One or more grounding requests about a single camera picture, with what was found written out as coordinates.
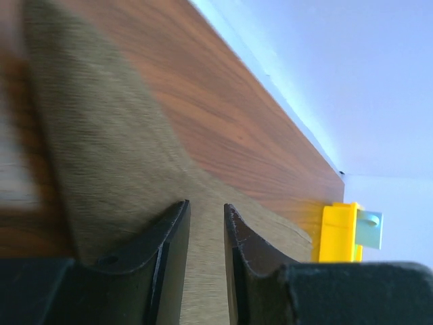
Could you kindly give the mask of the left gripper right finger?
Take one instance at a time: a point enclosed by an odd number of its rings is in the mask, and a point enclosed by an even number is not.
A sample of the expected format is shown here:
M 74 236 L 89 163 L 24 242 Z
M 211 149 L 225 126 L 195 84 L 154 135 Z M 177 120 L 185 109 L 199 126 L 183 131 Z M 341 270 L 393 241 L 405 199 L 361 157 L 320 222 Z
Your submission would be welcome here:
M 224 206 L 232 324 L 431 324 L 432 271 L 418 263 L 301 263 Z

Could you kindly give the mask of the brown cloth napkin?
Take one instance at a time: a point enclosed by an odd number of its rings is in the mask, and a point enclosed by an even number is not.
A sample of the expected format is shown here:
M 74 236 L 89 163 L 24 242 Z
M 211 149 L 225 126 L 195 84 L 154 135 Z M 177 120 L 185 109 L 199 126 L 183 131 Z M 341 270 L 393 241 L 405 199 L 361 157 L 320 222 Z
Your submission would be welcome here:
M 90 24 L 53 1 L 25 1 L 22 15 L 35 104 L 81 263 L 95 264 L 188 201 L 178 324 L 228 324 L 224 204 L 290 257 L 309 260 L 300 228 L 195 164 L 140 76 Z

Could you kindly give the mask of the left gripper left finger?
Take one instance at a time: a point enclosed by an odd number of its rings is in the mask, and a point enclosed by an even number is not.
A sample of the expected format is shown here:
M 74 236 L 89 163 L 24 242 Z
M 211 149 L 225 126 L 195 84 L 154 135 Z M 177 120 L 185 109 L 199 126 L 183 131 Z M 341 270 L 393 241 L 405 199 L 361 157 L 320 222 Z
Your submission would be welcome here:
M 190 204 L 93 265 L 72 258 L 1 260 L 2 324 L 178 324 Z

